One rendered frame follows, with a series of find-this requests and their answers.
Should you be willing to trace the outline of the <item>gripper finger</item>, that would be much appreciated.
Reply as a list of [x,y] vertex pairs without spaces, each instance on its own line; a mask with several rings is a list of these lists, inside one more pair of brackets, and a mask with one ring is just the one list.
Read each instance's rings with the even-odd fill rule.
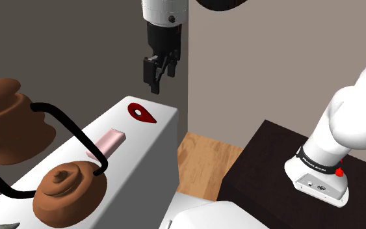
[[160,74],[163,66],[159,64],[159,57],[154,55],[150,58],[145,57],[143,60],[143,80],[150,86],[151,93],[160,93]]
[[175,77],[176,74],[176,66],[177,63],[180,60],[180,51],[179,50],[174,50],[170,55],[169,55],[169,63],[168,63],[168,67],[167,67],[167,76],[169,77]]

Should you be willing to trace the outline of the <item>red teardrop-shaped pick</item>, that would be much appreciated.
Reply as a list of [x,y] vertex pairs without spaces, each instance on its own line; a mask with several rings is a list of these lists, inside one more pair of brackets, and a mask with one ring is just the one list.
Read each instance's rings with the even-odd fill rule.
[[140,104],[130,103],[127,106],[129,114],[140,122],[156,124],[156,119]]

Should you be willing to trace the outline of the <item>pink bar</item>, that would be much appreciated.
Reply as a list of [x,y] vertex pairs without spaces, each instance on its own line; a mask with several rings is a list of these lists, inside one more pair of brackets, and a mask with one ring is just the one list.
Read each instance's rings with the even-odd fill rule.
[[126,140],[124,132],[110,129],[94,142],[95,146],[108,159]]

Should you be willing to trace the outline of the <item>dark robot stand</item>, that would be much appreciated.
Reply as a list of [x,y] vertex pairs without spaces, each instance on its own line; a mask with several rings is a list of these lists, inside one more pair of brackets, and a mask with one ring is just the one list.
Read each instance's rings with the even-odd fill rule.
[[236,203],[269,229],[366,229],[366,162],[343,159],[350,196],[337,208],[296,190],[285,173],[306,140],[265,120],[224,176],[218,200]]

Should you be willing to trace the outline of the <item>brown vase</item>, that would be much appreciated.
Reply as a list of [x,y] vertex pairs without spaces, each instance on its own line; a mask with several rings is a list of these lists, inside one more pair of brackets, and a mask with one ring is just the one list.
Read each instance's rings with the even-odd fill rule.
[[32,101],[18,92],[16,79],[0,79],[0,165],[13,165],[43,152],[56,136],[45,114],[31,110]]

